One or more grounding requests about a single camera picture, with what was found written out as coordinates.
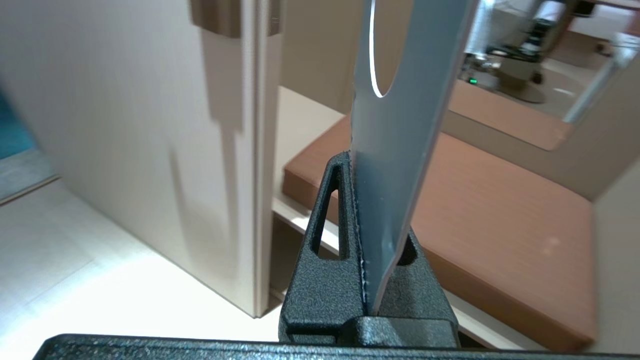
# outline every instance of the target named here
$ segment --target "metal blade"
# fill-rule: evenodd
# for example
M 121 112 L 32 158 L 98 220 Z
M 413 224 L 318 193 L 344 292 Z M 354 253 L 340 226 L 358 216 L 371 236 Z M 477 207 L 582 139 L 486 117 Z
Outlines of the metal blade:
M 365 302 L 375 315 L 408 234 L 447 109 L 476 0 L 415 0 L 403 58 L 384 96 L 373 58 L 375 0 L 365 0 L 351 110 L 351 155 Z

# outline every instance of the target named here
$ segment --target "textured black plastic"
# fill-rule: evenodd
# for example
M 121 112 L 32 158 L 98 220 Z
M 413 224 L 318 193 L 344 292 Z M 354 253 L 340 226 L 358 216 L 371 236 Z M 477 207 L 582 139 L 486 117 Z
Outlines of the textured black plastic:
M 363 338 L 363 334 L 372 335 L 376 331 L 382 333 L 393 329 L 387 326 L 390 324 L 388 321 L 369 321 L 366 331 L 353 328 L 348 335 L 344 335 L 347 329 L 343 327 L 344 324 L 368 315 L 362 295 L 362 253 L 352 189 L 351 159 L 348 152 L 343 152 L 334 156 L 324 171 L 298 263 L 280 313 L 278 337 L 282 342 L 366 345 L 380 342 L 380 338 L 367 339 Z M 329 200 L 334 190 L 338 190 L 339 200 L 340 260 L 337 261 L 317 256 Z M 419 344 L 423 347 L 434 346 L 429 339 L 436 339 L 431 331 L 432 325 L 427 320 L 443 320 L 449 323 L 445 327 L 449 330 L 441 334 L 438 344 L 458 343 L 458 321 L 413 231 L 409 233 L 399 266 L 396 266 L 389 279 L 378 317 L 414 320 L 410 322 L 415 324 L 414 330 L 425 331 L 423 336 L 415 334 L 416 338 L 423 339 Z M 375 329 L 375 324 L 384 328 Z M 386 338 L 401 339 L 402 336 L 398 332 L 387 334 Z
M 58 335 L 34 360 L 204 360 L 204 359 L 449 359 L 449 360 L 615 360 L 638 356 L 551 354 L 548 352 L 366 348 L 101 335 Z
M 283 342 L 327 343 L 342 324 L 364 315 L 360 246 L 355 223 L 349 154 L 327 164 L 316 204 L 311 212 L 298 262 L 280 312 L 278 337 Z M 317 255 L 331 193 L 338 190 L 339 260 Z M 314 341 L 311 336 L 319 336 Z
M 458 348 L 451 322 L 363 316 L 344 324 L 338 345 L 396 348 Z

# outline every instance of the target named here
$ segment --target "brown cushion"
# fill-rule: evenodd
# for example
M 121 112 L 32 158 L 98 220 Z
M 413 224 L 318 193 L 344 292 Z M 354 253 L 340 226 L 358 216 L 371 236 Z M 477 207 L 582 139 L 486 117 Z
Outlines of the brown cushion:
M 311 208 L 349 139 L 346 117 L 285 166 L 282 191 Z M 596 338 L 592 216 L 576 193 L 441 133 L 412 227 L 445 289 L 562 351 Z

